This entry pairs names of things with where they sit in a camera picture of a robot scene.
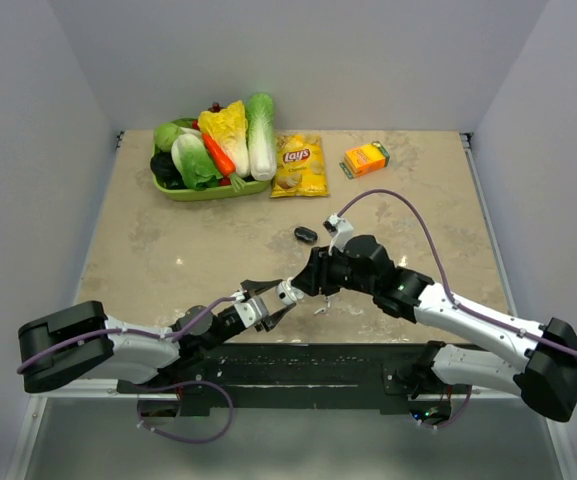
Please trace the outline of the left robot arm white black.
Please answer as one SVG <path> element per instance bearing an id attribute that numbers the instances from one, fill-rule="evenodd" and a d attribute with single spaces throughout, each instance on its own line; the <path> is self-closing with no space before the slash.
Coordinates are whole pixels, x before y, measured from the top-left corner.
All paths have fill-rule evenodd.
<path id="1" fill-rule="evenodd" d="M 86 301 L 19 328 L 17 369 L 30 394 L 46 393 L 82 379 L 121 380 L 164 392 L 176 371 L 242 332 L 270 331 L 304 294 L 290 279 L 246 280 L 223 305 L 195 306 L 173 325 L 145 327 L 123 322 L 101 302 Z"/>

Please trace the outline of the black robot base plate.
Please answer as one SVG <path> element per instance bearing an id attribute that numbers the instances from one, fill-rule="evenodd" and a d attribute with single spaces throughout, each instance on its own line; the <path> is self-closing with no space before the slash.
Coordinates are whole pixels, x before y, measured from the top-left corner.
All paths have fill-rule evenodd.
<path id="1" fill-rule="evenodd" d="M 449 388 L 422 372 L 425 344 L 226 343 L 186 353 L 142 387 L 121 394 L 180 393 L 182 415 L 205 416 L 225 404 L 239 409 L 373 410 L 406 415 Z"/>

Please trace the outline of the black earbud charging case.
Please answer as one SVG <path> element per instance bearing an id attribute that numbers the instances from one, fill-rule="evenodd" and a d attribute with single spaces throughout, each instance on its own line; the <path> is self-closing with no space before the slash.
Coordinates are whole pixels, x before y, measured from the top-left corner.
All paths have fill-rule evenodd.
<path id="1" fill-rule="evenodd" d="M 318 234 L 307 227 L 298 226 L 294 229 L 294 237 L 307 245 L 314 245 L 318 241 Z"/>

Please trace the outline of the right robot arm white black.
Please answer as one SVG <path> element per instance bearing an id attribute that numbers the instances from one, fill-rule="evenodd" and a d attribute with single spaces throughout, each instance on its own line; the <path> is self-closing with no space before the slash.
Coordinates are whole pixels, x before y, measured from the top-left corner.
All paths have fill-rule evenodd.
<path id="1" fill-rule="evenodd" d="M 454 334 L 468 350 L 431 344 L 413 368 L 427 393 L 446 385 L 472 385 L 521 398 L 540 415 L 571 419 L 577 405 L 577 334 L 558 318 L 548 323 L 512 317 L 449 296 L 442 284 L 396 265 L 372 235 L 352 238 L 343 249 L 314 247 L 293 287 L 309 296 L 342 289 L 369 295 L 385 314 Z"/>

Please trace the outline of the white earbud charging case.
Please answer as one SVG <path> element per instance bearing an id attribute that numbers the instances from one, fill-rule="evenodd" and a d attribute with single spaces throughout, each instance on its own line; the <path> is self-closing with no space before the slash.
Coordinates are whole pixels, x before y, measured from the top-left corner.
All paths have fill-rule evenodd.
<path id="1" fill-rule="evenodd" d="M 276 293 L 286 306 L 294 305 L 304 298 L 304 293 L 292 285 L 292 277 L 281 280 L 276 287 Z"/>

